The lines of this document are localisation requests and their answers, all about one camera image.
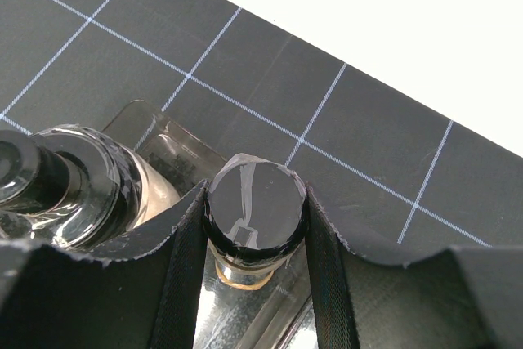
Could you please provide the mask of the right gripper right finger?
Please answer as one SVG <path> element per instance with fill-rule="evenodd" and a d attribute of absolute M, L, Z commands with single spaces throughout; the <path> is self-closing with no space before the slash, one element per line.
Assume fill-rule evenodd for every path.
<path fill-rule="evenodd" d="M 424 255 L 307 191 L 306 255 L 321 348 L 519 348 L 521 246 Z"/>

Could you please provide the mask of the small spice bottle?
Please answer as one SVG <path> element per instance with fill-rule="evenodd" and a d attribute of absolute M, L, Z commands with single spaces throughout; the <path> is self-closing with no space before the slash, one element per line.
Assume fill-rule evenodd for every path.
<path fill-rule="evenodd" d="M 235 154 L 212 179 L 203 228 L 218 279 L 255 291 L 304 240 L 306 186 L 283 164 Z"/>

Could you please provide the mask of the white powder shaker jar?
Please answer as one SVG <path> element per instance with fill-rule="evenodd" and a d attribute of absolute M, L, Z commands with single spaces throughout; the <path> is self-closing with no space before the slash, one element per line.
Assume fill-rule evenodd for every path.
<path fill-rule="evenodd" d="M 142 157 L 102 132 L 65 124 L 1 132 L 1 238 L 90 249 L 181 199 Z"/>

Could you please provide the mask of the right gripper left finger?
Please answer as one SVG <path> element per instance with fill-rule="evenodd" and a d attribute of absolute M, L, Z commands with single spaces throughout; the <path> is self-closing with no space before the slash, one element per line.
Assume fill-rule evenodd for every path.
<path fill-rule="evenodd" d="M 192 347 L 207 188 L 89 252 L 2 241 L 2 347 Z"/>

